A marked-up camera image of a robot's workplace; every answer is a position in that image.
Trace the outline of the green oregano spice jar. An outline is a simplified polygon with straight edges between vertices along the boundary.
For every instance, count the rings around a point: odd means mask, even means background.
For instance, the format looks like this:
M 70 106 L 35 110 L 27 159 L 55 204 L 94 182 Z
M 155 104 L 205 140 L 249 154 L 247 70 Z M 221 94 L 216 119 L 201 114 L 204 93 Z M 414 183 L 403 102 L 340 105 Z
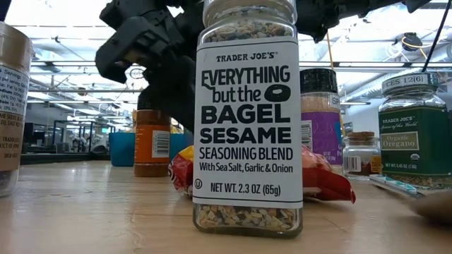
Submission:
M 379 106 L 382 174 L 424 188 L 452 188 L 452 132 L 436 91 L 438 75 L 420 72 L 382 83 Z

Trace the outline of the orange label spice bottle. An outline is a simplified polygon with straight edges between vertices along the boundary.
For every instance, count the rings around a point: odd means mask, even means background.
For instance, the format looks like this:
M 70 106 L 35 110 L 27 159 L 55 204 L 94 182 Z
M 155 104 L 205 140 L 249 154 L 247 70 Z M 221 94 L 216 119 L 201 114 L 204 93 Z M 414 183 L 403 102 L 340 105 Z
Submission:
M 138 96 L 133 172 L 137 177 L 166 177 L 170 163 L 170 117 L 150 97 Z

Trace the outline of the purple label spice bottle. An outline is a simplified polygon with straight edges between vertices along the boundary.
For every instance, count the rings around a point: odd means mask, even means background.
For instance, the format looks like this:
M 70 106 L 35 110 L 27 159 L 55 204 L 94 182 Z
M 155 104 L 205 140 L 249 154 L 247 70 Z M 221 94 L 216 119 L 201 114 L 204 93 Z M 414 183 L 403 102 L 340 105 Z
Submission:
M 299 72 L 302 144 L 343 173 L 340 99 L 335 71 L 311 68 Z

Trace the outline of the patterned handle silver spoon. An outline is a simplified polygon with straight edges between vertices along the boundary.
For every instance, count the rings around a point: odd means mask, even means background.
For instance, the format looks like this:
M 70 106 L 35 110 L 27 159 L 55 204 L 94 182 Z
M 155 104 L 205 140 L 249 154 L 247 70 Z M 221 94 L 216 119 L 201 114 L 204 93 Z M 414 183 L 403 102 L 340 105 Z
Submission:
M 378 174 L 370 175 L 369 180 L 379 188 L 406 197 L 415 214 L 435 224 L 452 226 L 452 188 L 428 189 Z

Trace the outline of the blue plastic bin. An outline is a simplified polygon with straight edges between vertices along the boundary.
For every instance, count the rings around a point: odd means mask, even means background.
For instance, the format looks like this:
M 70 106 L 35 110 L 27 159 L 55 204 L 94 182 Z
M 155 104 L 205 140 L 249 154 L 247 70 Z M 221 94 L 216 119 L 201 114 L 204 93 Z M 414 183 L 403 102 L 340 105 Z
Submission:
M 169 158 L 194 142 L 193 136 L 188 133 L 174 133 L 170 136 Z M 114 167 L 132 167 L 134 165 L 135 133 L 110 133 L 109 153 L 110 162 Z

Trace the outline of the everything bagel seasoning jar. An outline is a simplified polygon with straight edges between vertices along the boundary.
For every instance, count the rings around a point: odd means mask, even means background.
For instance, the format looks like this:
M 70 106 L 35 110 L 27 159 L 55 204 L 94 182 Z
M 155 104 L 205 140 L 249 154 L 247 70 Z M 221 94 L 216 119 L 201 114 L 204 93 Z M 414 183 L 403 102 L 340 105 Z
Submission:
M 193 222 L 293 238 L 303 228 L 296 0 L 205 0 L 196 50 Z

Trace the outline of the large tan-lidded seasoning jar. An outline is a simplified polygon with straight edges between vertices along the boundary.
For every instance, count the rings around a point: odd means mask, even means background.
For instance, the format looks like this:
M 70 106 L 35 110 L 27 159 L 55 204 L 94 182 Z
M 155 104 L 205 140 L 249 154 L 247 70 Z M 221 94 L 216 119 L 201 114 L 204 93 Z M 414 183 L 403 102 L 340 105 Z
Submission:
M 27 107 L 32 41 L 0 21 L 0 198 L 18 180 Z

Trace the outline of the red chips bag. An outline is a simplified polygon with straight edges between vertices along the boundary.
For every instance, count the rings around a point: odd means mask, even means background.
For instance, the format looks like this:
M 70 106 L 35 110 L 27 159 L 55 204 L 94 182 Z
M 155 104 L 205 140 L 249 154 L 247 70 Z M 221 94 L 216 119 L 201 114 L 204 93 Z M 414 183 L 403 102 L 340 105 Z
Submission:
M 302 147 L 304 196 L 323 201 L 356 201 L 352 185 L 333 171 L 326 158 Z M 169 163 L 169 177 L 176 191 L 190 198 L 193 194 L 194 147 L 181 150 Z

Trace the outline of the black aluminium table frame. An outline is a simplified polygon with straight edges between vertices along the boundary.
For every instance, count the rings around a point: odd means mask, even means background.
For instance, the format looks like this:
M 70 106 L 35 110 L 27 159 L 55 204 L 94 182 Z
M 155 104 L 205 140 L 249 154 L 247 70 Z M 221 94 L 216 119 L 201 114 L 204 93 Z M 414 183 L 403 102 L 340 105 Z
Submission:
M 97 153 L 65 153 L 65 154 L 24 154 L 20 165 L 51 164 L 62 162 L 109 161 L 109 154 Z

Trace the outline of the small cork-lidded glass jar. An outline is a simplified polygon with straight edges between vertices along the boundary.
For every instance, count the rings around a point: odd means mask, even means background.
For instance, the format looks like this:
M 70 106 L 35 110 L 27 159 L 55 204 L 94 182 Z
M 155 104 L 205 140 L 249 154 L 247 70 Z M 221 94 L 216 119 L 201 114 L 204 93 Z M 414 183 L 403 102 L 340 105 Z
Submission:
M 343 172 L 349 179 L 368 180 L 382 173 L 381 151 L 374 132 L 351 132 L 343 140 Z

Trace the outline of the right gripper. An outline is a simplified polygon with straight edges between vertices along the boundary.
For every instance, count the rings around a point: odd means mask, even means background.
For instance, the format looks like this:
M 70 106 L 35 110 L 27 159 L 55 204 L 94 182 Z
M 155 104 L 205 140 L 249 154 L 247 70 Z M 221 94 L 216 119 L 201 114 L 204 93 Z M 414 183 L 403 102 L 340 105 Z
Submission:
M 106 79 L 125 83 L 132 65 L 145 68 L 143 109 L 159 110 L 194 130 L 197 39 L 204 29 L 203 0 L 112 0 L 100 20 L 114 34 L 97 50 L 95 65 Z M 192 61 L 175 61 L 186 57 Z

